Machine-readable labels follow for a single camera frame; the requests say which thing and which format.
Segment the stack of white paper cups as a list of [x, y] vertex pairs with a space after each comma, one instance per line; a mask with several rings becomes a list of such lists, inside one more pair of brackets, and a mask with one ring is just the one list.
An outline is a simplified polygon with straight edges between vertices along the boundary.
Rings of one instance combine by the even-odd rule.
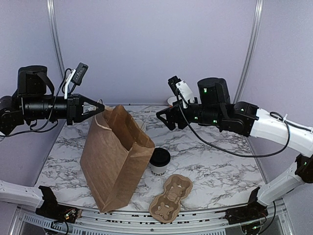
[[146, 131], [146, 123], [144, 121], [136, 120], [136, 123], [143, 132]]

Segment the single white paper cup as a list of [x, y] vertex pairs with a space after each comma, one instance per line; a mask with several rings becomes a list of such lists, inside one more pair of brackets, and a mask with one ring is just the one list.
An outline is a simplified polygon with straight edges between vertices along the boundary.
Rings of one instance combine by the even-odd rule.
[[150, 164], [151, 173], [154, 176], [163, 176], [167, 170], [169, 164], [163, 165], [163, 166], [155, 166], [153, 164]]

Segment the brown paper bag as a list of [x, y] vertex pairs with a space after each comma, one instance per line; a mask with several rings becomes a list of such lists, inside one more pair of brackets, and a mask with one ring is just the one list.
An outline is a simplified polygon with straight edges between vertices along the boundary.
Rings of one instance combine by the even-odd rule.
[[122, 105], [93, 117], [80, 166], [101, 212], [129, 204], [154, 149]]

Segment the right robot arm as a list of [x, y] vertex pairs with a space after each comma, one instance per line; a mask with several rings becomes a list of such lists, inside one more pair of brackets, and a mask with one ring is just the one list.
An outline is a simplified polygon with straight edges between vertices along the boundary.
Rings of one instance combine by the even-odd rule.
[[299, 154], [294, 163], [262, 187], [254, 189], [245, 206], [228, 209], [229, 224], [255, 220], [267, 215], [267, 207], [276, 199], [302, 184], [313, 181], [313, 130], [291, 121], [277, 112], [268, 112], [247, 102], [231, 103], [223, 78], [205, 78], [197, 83], [194, 97], [187, 83], [174, 76], [168, 80], [176, 101], [156, 116], [170, 130], [184, 129], [192, 123], [214, 126], [245, 137], [266, 139], [291, 148]]

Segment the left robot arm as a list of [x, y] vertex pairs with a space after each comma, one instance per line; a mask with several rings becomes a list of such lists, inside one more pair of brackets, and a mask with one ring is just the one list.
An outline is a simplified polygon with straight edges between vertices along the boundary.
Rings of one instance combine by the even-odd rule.
[[[19, 68], [15, 93], [0, 99], [0, 136], [13, 137], [13, 130], [24, 124], [29, 126], [27, 133], [44, 133], [47, 131], [44, 125], [36, 126], [38, 120], [55, 126], [59, 120], [65, 120], [72, 125], [103, 112], [104, 104], [74, 94], [74, 89], [68, 88], [69, 83], [75, 87], [81, 85], [87, 70], [84, 63], [73, 70], [66, 69], [56, 90], [47, 76], [46, 66]], [[65, 224], [74, 223], [81, 215], [80, 209], [59, 204], [52, 189], [46, 186], [25, 187], [1, 181], [0, 200], [30, 207], [38, 215]]]

